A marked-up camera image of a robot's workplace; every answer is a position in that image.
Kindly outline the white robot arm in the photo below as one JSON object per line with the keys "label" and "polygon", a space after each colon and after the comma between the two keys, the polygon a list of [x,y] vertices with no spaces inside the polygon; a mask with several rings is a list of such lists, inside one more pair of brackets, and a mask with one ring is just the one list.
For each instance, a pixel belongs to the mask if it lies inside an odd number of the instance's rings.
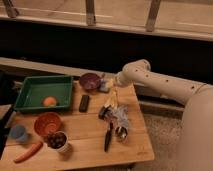
{"label": "white robot arm", "polygon": [[150,63],[126,63],[112,77],[116,87],[140,84],[180,108],[176,171],[213,171],[213,84],[151,71]]}

